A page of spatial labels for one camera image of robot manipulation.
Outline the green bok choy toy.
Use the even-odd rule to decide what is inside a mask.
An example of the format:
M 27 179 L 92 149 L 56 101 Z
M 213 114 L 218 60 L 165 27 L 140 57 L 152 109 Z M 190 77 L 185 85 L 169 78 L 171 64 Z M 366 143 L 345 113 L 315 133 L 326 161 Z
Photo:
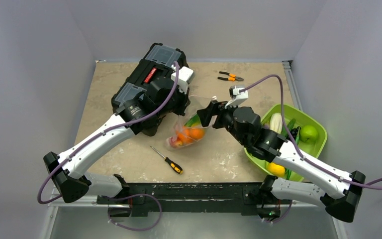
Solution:
M 201 126 L 201 121 L 200 121 L 200 118 L 198 116 L 198 114 L 195 114 L 194 116 L 192 116 L 185 124 L 184 124 L 185 127 L 197 127 L 197 126 Z

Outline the clear zip top bag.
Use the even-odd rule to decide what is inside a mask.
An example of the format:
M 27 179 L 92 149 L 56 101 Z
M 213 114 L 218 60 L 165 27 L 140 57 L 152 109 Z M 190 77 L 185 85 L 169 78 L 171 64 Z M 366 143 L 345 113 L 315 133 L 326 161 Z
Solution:
M 206 136 L 209 126 L 202 126 L 197 111 L 204 109 L 211 100 L 216 99 L 217 96 L 189 96 L 190 104 L 185 110 L 185 115 L 178 116 L 173 126 L 173 135 L 166 139 L 165 148 L 177 150 L 201 141 Z

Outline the orange tangerine toy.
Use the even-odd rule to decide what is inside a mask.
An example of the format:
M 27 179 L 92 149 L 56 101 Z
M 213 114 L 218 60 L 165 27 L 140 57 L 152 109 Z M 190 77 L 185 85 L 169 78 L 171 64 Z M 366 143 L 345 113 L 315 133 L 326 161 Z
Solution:
M 205 136 L 204 128 L 190 128 L 189 136 L 194 140 L 200 140 Z

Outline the red apple toy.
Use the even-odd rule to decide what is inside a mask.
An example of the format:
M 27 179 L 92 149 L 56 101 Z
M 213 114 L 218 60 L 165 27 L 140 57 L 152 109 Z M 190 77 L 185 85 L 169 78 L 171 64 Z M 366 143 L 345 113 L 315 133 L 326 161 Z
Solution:
M 167 139 L 167 145 L 171 148 L 180 148 L 183 146 L 183 142 L 177 138 L 176 136 L 175 137 L 169 137 Z

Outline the black grapes toy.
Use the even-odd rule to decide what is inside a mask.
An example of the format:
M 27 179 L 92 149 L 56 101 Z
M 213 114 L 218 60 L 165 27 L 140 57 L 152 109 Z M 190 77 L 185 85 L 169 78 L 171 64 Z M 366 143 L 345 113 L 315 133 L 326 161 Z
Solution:
M 299 131 L 300 131 L 300 129 L 301 129 L 301 127 L 297 126 L 297 127 L 293 128 L 290 131 L 290 134 L 294 138 L 295 141 L 298 141 L 298 139 L 299 139 Z

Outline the green apple toy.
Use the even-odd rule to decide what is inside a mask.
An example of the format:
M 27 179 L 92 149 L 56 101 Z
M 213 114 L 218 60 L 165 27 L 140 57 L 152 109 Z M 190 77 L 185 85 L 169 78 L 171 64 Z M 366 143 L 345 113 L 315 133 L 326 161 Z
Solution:
M 302 142 L 314 143 L 318 139 L 318 131 L 312 125 L 305 125 L 300 129 L 299 136 Z

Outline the orange mango toy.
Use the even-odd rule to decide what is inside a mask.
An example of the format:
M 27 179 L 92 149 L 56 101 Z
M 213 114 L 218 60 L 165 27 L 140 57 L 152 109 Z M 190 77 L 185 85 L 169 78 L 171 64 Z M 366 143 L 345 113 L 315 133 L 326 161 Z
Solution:
M 189 136 L 189 129 L 187 127 L 182 128 L 182 130 L 176 131 L 177 138 L 179 138 L 183 145 L 191 144 L 194 142 L 194 140 Z

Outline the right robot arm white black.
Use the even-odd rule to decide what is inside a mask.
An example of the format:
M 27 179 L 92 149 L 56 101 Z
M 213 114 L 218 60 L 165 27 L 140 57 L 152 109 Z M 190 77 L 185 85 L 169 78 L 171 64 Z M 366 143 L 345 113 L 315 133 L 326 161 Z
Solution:
M 307 184 L 272 179 L 259 189 L 264 202 L 302 201 L 323 207 L 338 220 L 353 222 L 365 174 L 342 171 L 303 152 L 281 134 L 263 128 L 260 116 L 251 107 L 230 107 L 226 102 L 211 101 L 197 115 L 203 126 L 213 120 L 213 128 L 226 129 L 254 157 L 284 166 L 310 181 Z

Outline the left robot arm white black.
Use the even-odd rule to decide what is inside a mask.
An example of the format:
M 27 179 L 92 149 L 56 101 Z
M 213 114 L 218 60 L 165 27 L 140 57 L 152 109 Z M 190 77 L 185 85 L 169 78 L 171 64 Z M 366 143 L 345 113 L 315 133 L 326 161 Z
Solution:
M 128 199 L 126 182 L 119 175 L 104 176 L 88 169 L 122 142 L 143 133 L 154 136 L 169 113 L 183 116 L 189 105 L 188 82 L 158 77 L 146 91 L 125 101 L 115 113 L 83 141 L 64 152 L 49 152 L 44 162 L 65 203 L 85 195 L 111 198 L 121 204 Z

